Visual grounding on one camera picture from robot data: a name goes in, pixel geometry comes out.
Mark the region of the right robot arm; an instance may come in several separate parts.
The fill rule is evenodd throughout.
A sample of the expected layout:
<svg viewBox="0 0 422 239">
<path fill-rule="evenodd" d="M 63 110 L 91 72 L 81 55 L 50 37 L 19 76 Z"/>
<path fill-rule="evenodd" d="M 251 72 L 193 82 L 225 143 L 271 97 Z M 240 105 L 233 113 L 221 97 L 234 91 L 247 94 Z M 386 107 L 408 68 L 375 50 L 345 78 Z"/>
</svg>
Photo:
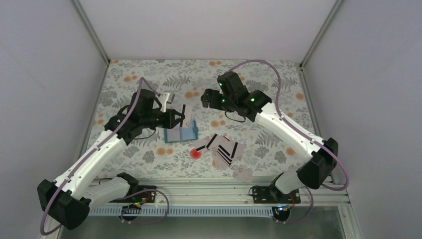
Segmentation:
<svg viewBox="0 0 422 239">
<path fill-rule="evenodd" d="M 249 92 L 237 73 L 226 72 L 217 82 L 219 90 L 205 89 L 202 94 L 203 107 L 236 112 L 257 123 L 287 143 L 305 161 L 301 166 L 281 173 L 272 182 L 270 198 L 281 203 L 294 190 L 318 189 L 337 166 L 337 142 L 332 138 L 324 140 L 301 127 L 282 113 L 264 92 Z"/>
</svg>

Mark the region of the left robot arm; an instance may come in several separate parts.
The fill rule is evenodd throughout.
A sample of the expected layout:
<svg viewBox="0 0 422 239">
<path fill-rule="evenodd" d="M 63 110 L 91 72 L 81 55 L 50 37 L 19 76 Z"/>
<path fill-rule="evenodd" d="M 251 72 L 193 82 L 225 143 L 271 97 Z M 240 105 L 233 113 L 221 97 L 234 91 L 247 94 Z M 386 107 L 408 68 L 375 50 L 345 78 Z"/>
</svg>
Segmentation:
<svg viewBox="0 0 422 239">
<path fill-rule="evenodd" d="M 60 226 L 73 230 L 90 211 L 106 203 L 135 202 L 142 194 L 154 192 L 155 188 L 141 188 L 128 173 L 119 173 L 93 188 L 89 186 L 113 157 L 140 138 L 144 129 L 172 129 L 180 125 L 185 116 L 167 108 L 173 98 L 172 93 L 155 94 L 146 89 L 134 93 L 130 104 L 109 119 L 95 143 L 74 165 L 53 181 L 45 179 L 37 186 L 43 218 L 50 216 Z"/>
</svg>

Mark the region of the teal card holder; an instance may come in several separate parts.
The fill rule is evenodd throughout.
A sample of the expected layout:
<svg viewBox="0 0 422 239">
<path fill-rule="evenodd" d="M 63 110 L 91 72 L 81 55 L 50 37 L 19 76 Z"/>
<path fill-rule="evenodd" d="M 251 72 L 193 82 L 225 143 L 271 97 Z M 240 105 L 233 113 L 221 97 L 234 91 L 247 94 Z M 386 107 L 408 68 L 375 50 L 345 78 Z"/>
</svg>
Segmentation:
<svg viewBox="0 0 422 239">
<path fill-rule="evenodd" d="M 178 143 L 199 139 L 199 129 L 196 121 L 191 121 L 188 127 L 174 127 L 172 129 L 164 129 L 165 143 Z"/>
</svg>

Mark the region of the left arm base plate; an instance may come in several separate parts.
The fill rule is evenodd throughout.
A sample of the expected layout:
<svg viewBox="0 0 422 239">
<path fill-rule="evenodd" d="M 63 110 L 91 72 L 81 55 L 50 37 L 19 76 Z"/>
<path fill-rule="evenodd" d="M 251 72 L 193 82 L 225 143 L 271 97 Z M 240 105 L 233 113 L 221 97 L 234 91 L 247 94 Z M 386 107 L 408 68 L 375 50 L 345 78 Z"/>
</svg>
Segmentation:
<svg viewBox="0 0 422 239">
<path fill-rule="evenodd" d="M 136 195 L 131 196 L 126 199 L 117 199 L 111 201 L 111 203 L 154 203 L 157 189 L 153 185 L 139 185 L 137 189 L 128 192 L 128 196 L 136 193 Z"/>
</svg>

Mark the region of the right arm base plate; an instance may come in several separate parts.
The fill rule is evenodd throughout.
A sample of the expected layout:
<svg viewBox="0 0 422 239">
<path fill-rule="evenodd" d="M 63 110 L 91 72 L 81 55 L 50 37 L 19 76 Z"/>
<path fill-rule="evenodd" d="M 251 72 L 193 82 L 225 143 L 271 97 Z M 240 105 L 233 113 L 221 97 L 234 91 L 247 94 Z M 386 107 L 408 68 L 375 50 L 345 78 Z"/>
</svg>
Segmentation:
<svg viewBox="0 0 422 239">
<path fill-rule="evenodd" d="M 299 204 L 301 202 L 298 190 L 283 194 L 270 186 L 255 185 L 249 189 L 248 195 L 252 197 L 254 204 Z"/>
</svg>

